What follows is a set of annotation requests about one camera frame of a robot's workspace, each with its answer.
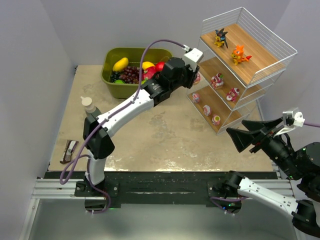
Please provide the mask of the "pink bear strawberry toy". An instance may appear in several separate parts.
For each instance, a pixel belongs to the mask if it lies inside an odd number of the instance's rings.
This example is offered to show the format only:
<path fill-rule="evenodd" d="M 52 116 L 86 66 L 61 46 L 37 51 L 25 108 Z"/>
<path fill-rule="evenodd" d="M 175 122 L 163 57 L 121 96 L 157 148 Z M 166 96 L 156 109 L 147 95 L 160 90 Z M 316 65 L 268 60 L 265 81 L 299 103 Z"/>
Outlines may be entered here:
<path fill-rule="evenodd" d="M 197 73 L 196 78 L 193 82 L 194 85 L 197 85 L 201 81 L 201 75 Z"/>

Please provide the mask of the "pink toy green top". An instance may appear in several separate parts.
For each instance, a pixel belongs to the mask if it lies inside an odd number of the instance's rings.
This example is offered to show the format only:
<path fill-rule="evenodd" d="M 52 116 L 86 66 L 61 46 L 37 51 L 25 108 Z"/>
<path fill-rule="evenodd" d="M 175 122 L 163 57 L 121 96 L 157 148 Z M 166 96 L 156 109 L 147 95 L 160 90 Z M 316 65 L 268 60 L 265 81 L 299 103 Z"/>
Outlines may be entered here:
<path fill-rule="evenodd" d="M 214 126 L 218 126 L 218 125 L 220 125 L 220 123 L 221 123 L 221 117 L 220 117 L 219 115 L 217 115 L 217 114 L 214 114 L 214 115 L 212 116 L 211 121 L 212 121 L 212 124 L 213 124 Z"/>

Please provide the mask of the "pink toy blue trim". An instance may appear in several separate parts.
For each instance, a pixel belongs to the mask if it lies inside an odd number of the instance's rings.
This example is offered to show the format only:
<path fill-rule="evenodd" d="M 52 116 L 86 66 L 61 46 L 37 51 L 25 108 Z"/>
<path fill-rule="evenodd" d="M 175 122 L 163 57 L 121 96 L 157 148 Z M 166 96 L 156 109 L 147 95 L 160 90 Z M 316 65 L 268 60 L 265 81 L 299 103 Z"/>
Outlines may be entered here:
<path fill-rule="evenodd" d="M 199 103 L 200 102 L 200 95 L 196 92 L 192 93 L 192 102 L 193 103 Z"/>

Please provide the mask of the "pink red bear toy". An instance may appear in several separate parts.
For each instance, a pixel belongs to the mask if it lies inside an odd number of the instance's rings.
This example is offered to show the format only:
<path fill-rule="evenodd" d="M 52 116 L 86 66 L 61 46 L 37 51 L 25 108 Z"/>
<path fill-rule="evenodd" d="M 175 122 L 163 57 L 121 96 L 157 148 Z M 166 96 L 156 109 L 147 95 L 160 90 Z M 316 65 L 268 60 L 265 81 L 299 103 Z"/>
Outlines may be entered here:
<path fill-rule="evenodd" d="M 236 87 L 231 88 L 230 91 L 226 95 L 226 100 L 229 101 L 229 102 L 234 102 L 235 103 L 239 93 L 240 93 L 240 89 L 239 88 L 236 88 Z"/>

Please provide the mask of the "pink strawberry cake toy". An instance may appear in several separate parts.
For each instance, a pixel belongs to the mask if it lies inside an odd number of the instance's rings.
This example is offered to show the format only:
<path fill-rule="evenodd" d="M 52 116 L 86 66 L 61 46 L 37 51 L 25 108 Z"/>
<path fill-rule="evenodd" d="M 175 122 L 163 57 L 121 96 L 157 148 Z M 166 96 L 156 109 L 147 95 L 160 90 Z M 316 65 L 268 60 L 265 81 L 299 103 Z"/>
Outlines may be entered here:
<path fill-rule="evenodd" d="M 214 89 L 222 88 L 223 85 L 224 85 L 224 81 L 223 81 L 223 74 L 222 73 L 217 73 L 216 75 L 214 75 L 211 78 L 211 86 Z"/>

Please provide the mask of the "pink toy white belly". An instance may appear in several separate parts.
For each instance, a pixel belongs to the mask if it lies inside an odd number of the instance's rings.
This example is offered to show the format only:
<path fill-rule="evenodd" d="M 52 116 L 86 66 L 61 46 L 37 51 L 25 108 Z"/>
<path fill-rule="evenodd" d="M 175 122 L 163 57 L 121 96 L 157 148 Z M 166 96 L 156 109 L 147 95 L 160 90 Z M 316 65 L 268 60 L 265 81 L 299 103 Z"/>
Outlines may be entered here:
<path fill-rule="evenodd" d="M 203 106 L 203 113 L 204 113 L 205 116 L 210 116 L 211 113 L 212 113 L 211 107 L 209 105 L 207 105 L 207 104 L 204 105 Z"/>

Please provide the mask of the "black cat toy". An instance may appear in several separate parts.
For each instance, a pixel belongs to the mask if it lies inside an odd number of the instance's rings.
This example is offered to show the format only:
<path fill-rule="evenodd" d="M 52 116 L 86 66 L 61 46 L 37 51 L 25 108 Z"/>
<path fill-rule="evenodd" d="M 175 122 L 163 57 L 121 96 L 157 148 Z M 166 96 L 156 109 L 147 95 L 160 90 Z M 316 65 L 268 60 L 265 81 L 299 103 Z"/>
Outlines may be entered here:
<path fill-rule="evenodd" d="M 226 34 L 228 32 L 225 31 L 224 28 L 220 29 L 220 30 L 215 30 L 215 42 L 214 44 L 220 48 L 220 47 L 226 47 L 228 48 L 228 43 L 227 43 L 227 38 L 226 38 Z"/>

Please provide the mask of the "orange fox toy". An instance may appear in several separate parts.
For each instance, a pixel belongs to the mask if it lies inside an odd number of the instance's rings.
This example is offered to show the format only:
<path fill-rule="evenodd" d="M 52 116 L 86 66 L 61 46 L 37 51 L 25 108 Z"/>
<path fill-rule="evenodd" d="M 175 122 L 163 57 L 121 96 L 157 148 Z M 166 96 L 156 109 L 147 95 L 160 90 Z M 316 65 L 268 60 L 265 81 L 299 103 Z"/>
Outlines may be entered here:
<path fill-rule="evenodd" d="M 251 55 L 247 55 L 246 57 L 244 57 L 244 47 L 244 45 L 237 45 L 231 53 L 231 57 L 235 65 L 238 65 L 242 62 L 248 62 L 251 59 Z"/>

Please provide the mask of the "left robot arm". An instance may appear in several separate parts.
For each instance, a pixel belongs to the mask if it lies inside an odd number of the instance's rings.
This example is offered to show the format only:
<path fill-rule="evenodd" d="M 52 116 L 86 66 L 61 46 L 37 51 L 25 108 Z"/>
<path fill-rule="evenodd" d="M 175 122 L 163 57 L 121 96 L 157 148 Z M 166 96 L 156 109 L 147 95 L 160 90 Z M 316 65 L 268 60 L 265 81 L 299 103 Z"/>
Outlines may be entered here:
<path fill-rule="evenodd" d="M 105 192 L 104 165 L 115 150 L 112 137 L 124 125 L 141 113 L 156 107 L 170 98 L 180 87 L 190 89 L 199 72 L 197 61 L 172 57 L 160 72 L 146 80 L 138 90 L 124 102 L 100 115 L 90 114 L 84 120 L 83 148 L 88 151 L 85 184 L 89 191 Z"/>

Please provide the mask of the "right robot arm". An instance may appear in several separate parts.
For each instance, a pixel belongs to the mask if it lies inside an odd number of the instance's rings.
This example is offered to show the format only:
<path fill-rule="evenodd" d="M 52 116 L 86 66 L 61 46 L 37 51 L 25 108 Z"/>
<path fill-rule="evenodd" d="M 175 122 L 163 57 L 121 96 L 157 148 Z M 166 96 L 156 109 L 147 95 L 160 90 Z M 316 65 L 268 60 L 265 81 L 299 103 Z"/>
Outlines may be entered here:
<path fill-rule="evenodd" d="M 312 142 L 294 150 L 283 119 L 243 120 L 245 130 L 229 127 L 226 132 L 238 152 L 249 146 L 251 153 L 263 151 L 285 174 L 288 181 L 299 181 L 297 188 L 306 199 L 286 197 L 236 171 L 230 171 L 222 184 L 226 192 L 237 193 L 269 206 L 286 217 L 299 231 L 320 236 L 320 144 Z"/>

